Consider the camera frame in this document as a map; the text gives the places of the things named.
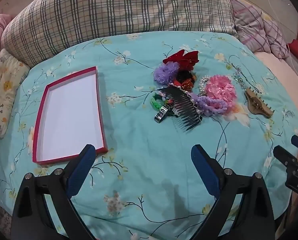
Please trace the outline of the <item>pink organza scrunchie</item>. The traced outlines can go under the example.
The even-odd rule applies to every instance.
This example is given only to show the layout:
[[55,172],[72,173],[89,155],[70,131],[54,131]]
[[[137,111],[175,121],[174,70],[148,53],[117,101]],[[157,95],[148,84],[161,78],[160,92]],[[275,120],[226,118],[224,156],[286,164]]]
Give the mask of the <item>pink organza scrunchie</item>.
[[214,75],[209,78],[205,85],[206,95],[213,99],[224,100],[232,107],[237,100],[237,93],[230,78],[225,75]]

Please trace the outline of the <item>black hair comb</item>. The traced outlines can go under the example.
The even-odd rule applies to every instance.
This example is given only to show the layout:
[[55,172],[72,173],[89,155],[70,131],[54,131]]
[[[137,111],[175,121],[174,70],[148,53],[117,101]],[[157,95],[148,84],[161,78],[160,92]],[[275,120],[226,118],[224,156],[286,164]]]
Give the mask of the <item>black hair comb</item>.
[[189,131],[201,123],[201,110],[188,91],[175,85],[169,85],[159,91],[167,100],[172,101],[172,112],[180,119],[182,129]]

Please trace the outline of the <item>black curly scrunchie red beads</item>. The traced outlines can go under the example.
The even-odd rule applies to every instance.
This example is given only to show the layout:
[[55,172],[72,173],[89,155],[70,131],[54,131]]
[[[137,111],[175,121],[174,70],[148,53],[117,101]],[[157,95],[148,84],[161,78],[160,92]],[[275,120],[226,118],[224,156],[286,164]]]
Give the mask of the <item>black curly scrunchie red beads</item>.
[[192,74],[192,72],[190,72],[189,70],[184,70],[184,69],[181,69],[181,70],[178,70],[177,72],[177,75],[175,77],[175,80],[180,83],[181,85],[189,80],[191,81],[191,83],[195,83],[195,76]]

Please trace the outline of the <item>purple organza scrunchie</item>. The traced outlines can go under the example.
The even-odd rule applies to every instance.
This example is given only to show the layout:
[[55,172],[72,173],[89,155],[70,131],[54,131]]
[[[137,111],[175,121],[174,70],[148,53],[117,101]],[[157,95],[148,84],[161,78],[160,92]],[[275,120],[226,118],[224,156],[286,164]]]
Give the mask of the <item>purple organza scrunchie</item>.
[[179,71],[177,62],[162,63],[153,72],[154,81],[161,85],[172,83]]

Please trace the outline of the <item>wooden hair comb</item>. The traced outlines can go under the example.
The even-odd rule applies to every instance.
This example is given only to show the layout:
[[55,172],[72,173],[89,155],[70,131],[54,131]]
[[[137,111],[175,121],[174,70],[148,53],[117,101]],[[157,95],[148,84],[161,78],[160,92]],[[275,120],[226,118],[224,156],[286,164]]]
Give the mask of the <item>wooden hair comb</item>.
[[245,96],[248,102],[248,110],[254,115],[263,115],[266,118],[271,118],[274,114],[274,110],[268,107],[257,93],[255,93],[251,88],[245,89]]

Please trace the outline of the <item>pink bed sheet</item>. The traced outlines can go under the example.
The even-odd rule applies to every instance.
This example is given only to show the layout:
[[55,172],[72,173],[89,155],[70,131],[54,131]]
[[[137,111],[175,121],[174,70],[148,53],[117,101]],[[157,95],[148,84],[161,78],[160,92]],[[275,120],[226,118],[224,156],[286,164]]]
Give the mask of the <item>pink bed sheet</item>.
[[298,75],[295,71],[284,60],[276,58],[273,54],[262,51],[255,53],[255,56],[280,81],[298,109]]

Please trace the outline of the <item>purple lace hair band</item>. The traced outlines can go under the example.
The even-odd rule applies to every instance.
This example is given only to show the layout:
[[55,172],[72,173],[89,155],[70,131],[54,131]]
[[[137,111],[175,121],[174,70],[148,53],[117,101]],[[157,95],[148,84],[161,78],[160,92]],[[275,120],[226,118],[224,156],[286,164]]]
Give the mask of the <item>purple lace hair band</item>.
[[205,116],[223,115],[229,107],[223,99],[213,99],[209,96],[198,96],[194,93],[189,93],[191,99],[197,105],[197,108]]

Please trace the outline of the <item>red rimmed white tray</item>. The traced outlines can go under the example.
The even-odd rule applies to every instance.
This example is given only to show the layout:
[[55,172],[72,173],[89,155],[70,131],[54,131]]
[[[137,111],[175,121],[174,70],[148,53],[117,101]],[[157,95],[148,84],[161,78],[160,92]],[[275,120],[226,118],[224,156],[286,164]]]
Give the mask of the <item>red rimmed white tray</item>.
[[96,67],[62,77],[45,87],[33,135],[32,161],[68,161],[87,145],[108,151],[102,122]]

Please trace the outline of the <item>pink purple plaid pillow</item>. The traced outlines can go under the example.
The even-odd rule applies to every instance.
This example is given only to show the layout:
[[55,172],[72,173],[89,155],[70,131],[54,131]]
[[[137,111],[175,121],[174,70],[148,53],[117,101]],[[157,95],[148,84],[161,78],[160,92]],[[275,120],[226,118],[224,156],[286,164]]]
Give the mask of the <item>pink purple plaid pillow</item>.
[[230,0],[239,40],[253,53],[272,53],[278,59],[289,57],[289,49],[277,23],[260,8],[245,0]]

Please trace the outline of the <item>red glitter hair clip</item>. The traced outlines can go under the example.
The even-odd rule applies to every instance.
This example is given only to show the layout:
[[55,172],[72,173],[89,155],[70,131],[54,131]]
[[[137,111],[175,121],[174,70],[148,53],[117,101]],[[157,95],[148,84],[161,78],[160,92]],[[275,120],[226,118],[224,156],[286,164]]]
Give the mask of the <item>red glitter hair clip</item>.
[[194,83],[192,82],[192,79],[187,79],[181,84],[181,88],[188,92],[191,92],[193,87],[194,87]]

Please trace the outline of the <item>black rectangular hair clip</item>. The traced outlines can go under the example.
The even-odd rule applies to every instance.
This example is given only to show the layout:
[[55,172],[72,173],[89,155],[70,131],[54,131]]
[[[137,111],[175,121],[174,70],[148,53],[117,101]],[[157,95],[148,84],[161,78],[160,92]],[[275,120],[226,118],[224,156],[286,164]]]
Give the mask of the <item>black rectangular hair clip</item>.
[[163,105],[155,115],[154,120],[157,123],[161,123],[166,117],[173,115],[173,107],[171,105]]

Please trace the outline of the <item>red bow hair clip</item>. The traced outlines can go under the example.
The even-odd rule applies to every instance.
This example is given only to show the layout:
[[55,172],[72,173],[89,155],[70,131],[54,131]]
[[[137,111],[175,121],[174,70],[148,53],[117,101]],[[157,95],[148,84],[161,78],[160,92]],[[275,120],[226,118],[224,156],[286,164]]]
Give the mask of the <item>red bow hair clip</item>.
[[199,51],[196,50],[185,53],[185,50],[182,49],[177,53],[170,55],[162,62],[164,64],[167,64],[168,62],[177,62],[180,70],[192,71],[194,69],[194,66],[199,62],[198,54]]

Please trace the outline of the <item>teal floral quilt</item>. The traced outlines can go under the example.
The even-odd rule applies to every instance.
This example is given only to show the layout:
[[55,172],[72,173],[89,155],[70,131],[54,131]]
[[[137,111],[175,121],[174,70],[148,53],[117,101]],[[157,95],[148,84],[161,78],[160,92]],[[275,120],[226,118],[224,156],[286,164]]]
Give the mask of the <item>teal floral quilt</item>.
[[[242,71],[273,109],[272,117],[252,114],[235,84],[237,105],[227,116],[205,117],[190,131],[176,118],[154,121],[151,100],[159,86],[153,72],[177,51],[197,51],[198,78]],[[221,166],[238,174],[260,172],[275,216],[287,208],[291,191],[285,167],[273,148],[298,150],[298,102],[270,66],[235,37],[196,31],[165,31],[97,38],[72,46],[34,66],[20,85],[11,120],[0,139],[0,206],[12,213],[23,176],[50,174],[55,165],[32,161],[39,104],[46,85],[96,67],[108,152],[99,156],[81,191],[73,198],[84,222],[98,239],[189,239],[214,204],[192,161],[201,145]]]

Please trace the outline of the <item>cream floral cartoon pillow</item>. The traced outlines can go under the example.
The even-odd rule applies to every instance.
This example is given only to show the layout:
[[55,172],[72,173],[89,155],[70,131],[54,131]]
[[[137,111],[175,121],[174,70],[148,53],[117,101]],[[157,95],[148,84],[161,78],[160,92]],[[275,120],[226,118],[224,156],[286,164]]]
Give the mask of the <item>cream floral cartoon pillow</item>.
[[0,138],[4,137],[16,93],[30,68],[5,49],[0,51]]

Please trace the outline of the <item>plaid grey pillow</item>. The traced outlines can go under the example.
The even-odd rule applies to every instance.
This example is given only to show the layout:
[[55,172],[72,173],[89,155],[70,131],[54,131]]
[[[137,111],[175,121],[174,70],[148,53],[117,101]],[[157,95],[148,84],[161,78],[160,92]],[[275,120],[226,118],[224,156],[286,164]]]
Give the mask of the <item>plaid grey pillow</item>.
[[33,67],[85,41],[148,31],[237,33],[230,0],[33,0],[1,41]]

